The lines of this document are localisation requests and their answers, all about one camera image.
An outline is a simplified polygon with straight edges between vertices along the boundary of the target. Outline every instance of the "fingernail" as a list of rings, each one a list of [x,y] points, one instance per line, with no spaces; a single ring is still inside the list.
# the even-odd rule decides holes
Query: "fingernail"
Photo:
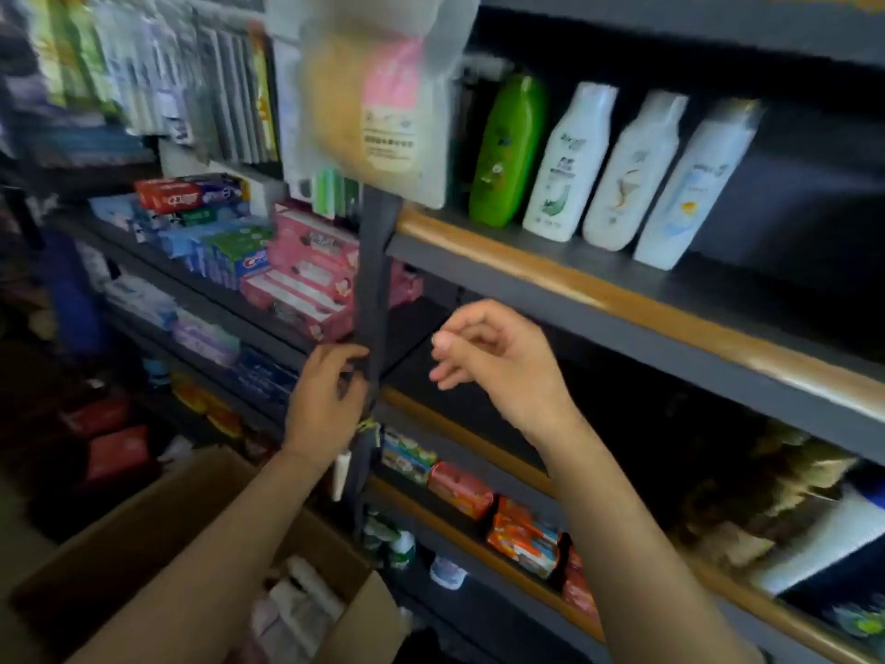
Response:
[[[432,342],[437,349],[448,350],[448,347],[451,346],[451,335],[445,331],[440,331],[439,333],[434,334],[430,342]]]

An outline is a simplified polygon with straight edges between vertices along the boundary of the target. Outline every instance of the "open cardboard box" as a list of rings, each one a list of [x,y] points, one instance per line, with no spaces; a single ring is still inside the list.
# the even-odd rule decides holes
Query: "open cardboard box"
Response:
[[[196,538],[256,473],[230,450],[199,451],[59,547],[12,591],[10,601],[49,653],[64,660]],[[305,508],[277,560],[292,554],[306,558],[348,604],[313,661],[393,661],[407,627],[363,553]]]

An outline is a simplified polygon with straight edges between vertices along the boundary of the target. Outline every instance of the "hanging package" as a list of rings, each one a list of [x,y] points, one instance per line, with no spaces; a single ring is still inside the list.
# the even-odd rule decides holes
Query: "hanging package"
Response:
[[[297,171],[329,167],[378,189],[442,207],[450,80],[480,0],[296,0],[299,22],[271,24],[295,41]],[[269,1],[270,17],[283,3]]]

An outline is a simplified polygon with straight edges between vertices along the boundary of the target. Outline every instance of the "hand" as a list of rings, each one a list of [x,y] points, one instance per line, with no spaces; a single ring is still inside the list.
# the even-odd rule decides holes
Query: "hand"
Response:
[[[347,392],[339,397],[338,380],[351,368],[349,359],[368,353],[358,344],[322,344],[313,350],[289,397],[282,451],[325,471],[347,448],[360,423],[369,385],[361,373],[354,373]]]
[[[500,302],[459,308],[433,343],[439,366],[430,379],[440,390],[475,380],[503,418],[539,449],[586,425],[544,333]]]

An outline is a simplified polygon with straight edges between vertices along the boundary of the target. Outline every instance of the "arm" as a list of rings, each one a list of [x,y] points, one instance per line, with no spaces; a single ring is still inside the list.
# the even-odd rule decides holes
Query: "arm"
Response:
[[[286,440],[248,487],[113,616],[70,664],[218,664],[242,638],[273,555],[313,486],[348,445],[368,387],[338,378],[357,345],[317,347],[289,400]]]
[[[475,302],[434,336],[433,355],[441,390],[475,380],[541,454],[615,661],[758,663],[581,416],[539,327]]]

